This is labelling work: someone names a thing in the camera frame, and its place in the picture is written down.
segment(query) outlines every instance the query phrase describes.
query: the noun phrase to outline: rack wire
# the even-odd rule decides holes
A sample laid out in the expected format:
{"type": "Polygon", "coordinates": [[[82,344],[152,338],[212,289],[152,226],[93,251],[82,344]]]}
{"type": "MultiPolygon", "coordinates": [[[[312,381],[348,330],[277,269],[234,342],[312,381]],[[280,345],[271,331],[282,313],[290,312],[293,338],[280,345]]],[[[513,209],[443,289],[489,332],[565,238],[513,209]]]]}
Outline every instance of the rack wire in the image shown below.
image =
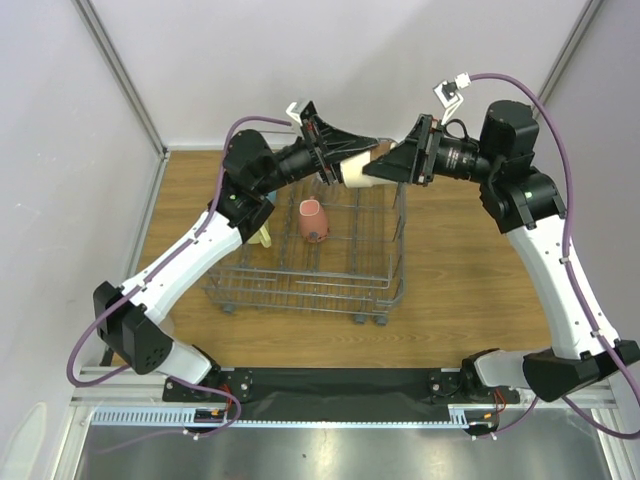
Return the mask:
{"type": "Polygon", "coordinates": [[[306,179],[278,191],[269,217],[272,246],[245,244],[205,275],[211,301],[239,306],[346,313],[386,325],[404,294],[405,186],[349,190],[306,179]],[[314,196],[330,235],[309,243],[298,233],[298,208],[314,196]]]}

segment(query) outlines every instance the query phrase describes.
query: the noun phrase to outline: pink mug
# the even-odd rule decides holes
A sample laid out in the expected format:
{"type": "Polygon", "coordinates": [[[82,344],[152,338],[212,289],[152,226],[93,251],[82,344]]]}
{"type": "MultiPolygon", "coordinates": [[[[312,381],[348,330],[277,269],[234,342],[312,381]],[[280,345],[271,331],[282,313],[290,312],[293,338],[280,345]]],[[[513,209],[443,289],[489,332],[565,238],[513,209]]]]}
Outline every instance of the pink mug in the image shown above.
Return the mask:
{"type": "Polygon", "coordinates": [[[298,227],[300,235],[310,243],[322,242],[329,236],[329,219],[320,202],[314,197],[300,203],[298,227]]]}

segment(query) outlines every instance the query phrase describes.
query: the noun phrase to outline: brown object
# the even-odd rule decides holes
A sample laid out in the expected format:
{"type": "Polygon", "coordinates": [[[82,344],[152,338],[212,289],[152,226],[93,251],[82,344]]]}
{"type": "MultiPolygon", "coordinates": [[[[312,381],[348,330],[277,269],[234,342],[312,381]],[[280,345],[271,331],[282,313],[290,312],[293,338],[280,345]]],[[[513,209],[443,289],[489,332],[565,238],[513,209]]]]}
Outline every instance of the brown object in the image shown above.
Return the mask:
{"type": "Polygon", "coordinates": [[[329,236],[329,219],[315,197],[300,202],[298,228],[307,242],[320,243],[329,236]]]}
{"type": "MultiPolygon", "coordinates": [[[[171,154],[141,267],[202,213],[219,162],[217,152],[171,154]]],[[[477,185],[436,178],[428,188],[410,187],[407,205],[407,290],[386,327],[354,325],[347,314],[239,308],[225,315],[194,285],[171,312],[174,335],[222,365],[255,367],[457,367],[465,356],[487,348],[550,344],[531,281],[482,209],[477,185]]],[[[344,268],[344,252],[332,245],[340,243],[322,244],[328,250],[320,259],[325,270],[332,262],[344,268]]]]}

